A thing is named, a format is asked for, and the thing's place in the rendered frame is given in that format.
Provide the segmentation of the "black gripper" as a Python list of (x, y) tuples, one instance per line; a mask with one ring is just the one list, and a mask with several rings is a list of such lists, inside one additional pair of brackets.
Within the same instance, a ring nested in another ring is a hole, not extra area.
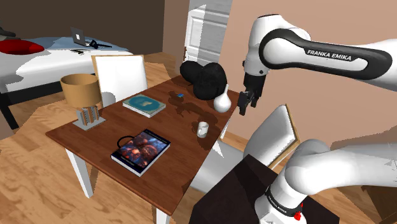
[(251, 103), (251, 107), (255, 108), (260, 98), (260, 94), (263, 91), (263, 86), (265, 82), (265, 75), (254, 76), (248, 73), (244, 75), (244, 86), (246, 91), (240, 92), (237, 106), (239, 107), (239, 114), (244, 116), (246, 114), (246, 108), (249, 103)]

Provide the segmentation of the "white vase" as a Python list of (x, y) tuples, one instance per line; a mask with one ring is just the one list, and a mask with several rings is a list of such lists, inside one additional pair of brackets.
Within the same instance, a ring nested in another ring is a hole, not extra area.
[(227, 94), (228, 86), (229, 84), (226, 84), (224, 92), (214, 99), (214, 109), (219, 113), (227, 112), (232, 105), (232, 102)]

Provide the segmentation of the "black rounded lumpy object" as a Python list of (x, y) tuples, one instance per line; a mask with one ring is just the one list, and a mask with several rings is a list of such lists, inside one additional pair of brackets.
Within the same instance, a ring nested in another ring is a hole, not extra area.
[(225, 90), (226, 74), (217, 62), (201, 66), (198, 62), (187, 60), (181, 64), (179, 70), (181, 76), (193, 85), (193, 93), (200, 100), (213, 100)]

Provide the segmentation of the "white cup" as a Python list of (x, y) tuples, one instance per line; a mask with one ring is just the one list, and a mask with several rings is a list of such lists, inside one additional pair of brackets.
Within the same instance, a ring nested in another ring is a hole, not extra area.
[(205, 138), (209, 129), (209, 124), (207, 122), (199, 122), (197, 128), (197, 136), (199, 138)]

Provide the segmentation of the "white panelled door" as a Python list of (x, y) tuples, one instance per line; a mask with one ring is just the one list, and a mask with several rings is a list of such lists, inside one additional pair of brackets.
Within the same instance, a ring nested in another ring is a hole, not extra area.
[(185, 60), (218, 62), (233, 0), (190, 0)]

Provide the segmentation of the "brown wooden table white legs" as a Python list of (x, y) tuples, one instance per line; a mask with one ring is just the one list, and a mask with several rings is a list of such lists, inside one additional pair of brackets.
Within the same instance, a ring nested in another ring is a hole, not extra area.
[[(228, 91), (231, 108), (218, 113), (212, 101), (201, 101), (182, 76), (176, 76), (144, 90), (143, 95), (166, 104), (165, 109), (147, 118), (116, 102), (101, 109), (105, 122), (85, 131), (73, 123), (57, 127), (46, 136), (66, 149), (86, 197), (93, 195), (86, 165), (134, 192), (157, 208), (157, 223), (169, 220), (212, 146), (221, 135), (237, 106), (238, 93)], [(199, 122), (207, 122), (205, 138), (197, 136)], [(116, 142), (123, 136), (136, 136), (149, 129), (171, 142), (170, 147), (141, 176), (111, 159)]]

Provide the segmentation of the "dark robot stand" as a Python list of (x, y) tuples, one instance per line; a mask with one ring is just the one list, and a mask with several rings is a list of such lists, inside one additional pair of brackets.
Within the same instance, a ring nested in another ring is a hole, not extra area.
[(256, 213), (273, 213), (265, 195), (270, 190), (276, 204), (292, 210), (301, 209), (300, 220), (286, 217), (290, 224), (339, 224), (340, 218), (321, 204), (289, 186), (284, 171), (278, 176), (251, 155), (239, 162), (193, 207), (189, 224), (260, 224)]

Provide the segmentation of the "teal book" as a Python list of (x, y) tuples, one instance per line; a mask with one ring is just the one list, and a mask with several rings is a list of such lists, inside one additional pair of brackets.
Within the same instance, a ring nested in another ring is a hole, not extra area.
[(141, 115), (144, 115), (145, 117), (151, 118), (161, 110), (165, 109), (166, 104), (143, 94), (137, 94), (127, 100), (124, 100), (123, 106)]

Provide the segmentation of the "dark book with picture cover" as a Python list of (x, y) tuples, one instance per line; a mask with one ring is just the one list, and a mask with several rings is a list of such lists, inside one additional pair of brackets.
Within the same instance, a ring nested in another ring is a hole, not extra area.
[(119, 138), (111, 159), (141, 177), (170, 145), (170, 141), (145, 129), (137, 136)]

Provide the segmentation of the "table lamp with tan shade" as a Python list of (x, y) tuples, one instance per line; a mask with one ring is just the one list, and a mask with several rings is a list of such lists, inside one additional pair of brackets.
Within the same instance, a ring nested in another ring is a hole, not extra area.
[(69, 74), (60, 79), (67, 103), (76, 108), (75, 126), (89, 130), (105, 121), (97, 105), (102, 102), (99, 80), (92, 74)]

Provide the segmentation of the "bed with white cover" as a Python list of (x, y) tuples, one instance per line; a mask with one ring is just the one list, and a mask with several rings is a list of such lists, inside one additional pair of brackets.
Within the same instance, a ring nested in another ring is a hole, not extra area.
[(60, 92), (61, 77), (93, 73), (93, 55), (129, 55), (126, 48), (88, 38), (71, 28), (71, 37), (20, 39), (0, 27), (0, 111), (11, 129), (19, 128), (9, 106)]

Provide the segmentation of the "white chair with wooden frame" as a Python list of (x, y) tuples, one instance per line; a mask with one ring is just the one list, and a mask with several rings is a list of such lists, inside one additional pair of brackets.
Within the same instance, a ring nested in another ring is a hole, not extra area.
[(102, 95), (102, 107), (148, 88), (143, 55), (93, 55)]
[(247, 155), (273, 169), (299, 143), (289, 108), (282, 104), (255, 130), (244, 151), (216, 141), (190, 186), (207, 193)]

